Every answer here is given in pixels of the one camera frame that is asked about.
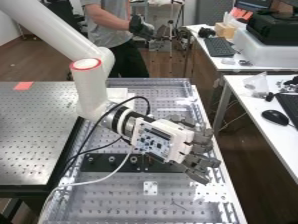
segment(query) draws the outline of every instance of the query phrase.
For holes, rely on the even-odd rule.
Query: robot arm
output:
[[[110,50],[97,47],[37,0],[0,0],[0,10],[75,61],[77,113],[96,121],[113,105],[105,87],[114,64]],[[176,116],[169,119],[154,120],[122,106],[106,116],[101,125],[126,136],[140,152],[162,163],[182,166],[190,178],[206,184],[206,168],[220,166],[218,160],[204,156],[213,149],[213,133],[205,128],[196,130],[193,121]]]

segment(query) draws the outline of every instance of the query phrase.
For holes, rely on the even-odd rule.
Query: sticker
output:
[[[13,90],[16,91],[29,90],[32,85],[33,85],[33,82],[19,82],[17,85],[13,87]]]

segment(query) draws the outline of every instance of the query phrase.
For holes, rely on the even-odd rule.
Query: table leg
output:
[[[216,119],[214,119],[214,123],[213,123],[213,130],[214,130],[216,137],[218,136],[226,107],[228,107],[228,104],[230,101],[230,95],[232,95],[230,87],[228,84],[225,84],[225,88],[224,88],[224,92],[222,92],[222,96],[221,96],[221,102],[220,102],[220,106],[217,108],[217,115],[216,115]]]
[[[186,77],[186,70],[188,70],[190,37],[192,37],[192,34],[190,34],[190,31],[188,31],[188,45],[186,45],[185,64],[184,64],[184,78]]]

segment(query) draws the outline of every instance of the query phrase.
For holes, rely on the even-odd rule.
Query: metal table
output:
[[[110,79],[108,87],[122,87],[129,93],[148,97],[156,118],[169,114],[190,115],[200,124],[208,123],[201,99],[188,79]],[[138,112],[146,104],[136,100]],[[73,152],[93,124],[85,121],[76,139]],[[102,146],[117,138],[98,128],[85,149]],[[118,142],[101,152],[125,153],[129,147]],[[214,151],[208,156],[222,160],[214,139]],[[77,160],[61,183],[94,180],[106,173],[81,172],[83,157]],[[246,223],[225,163],[209,170],[210,184],[200,185],[182,173],[117,173],[106,181],[56,192],[45,210],[44,224],[98,223]],[[156,196],[144,193],[144,182],[157,183]]]
[[[47,196],[71,149],[76,88],[69,82],[39,82],[16,91],[16,85],[0,83],[0,196]]]

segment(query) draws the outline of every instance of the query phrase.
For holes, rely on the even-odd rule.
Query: printer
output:
[[[298,15],[271,11],[253,14],[247,31],[266,45],[298,46]]]

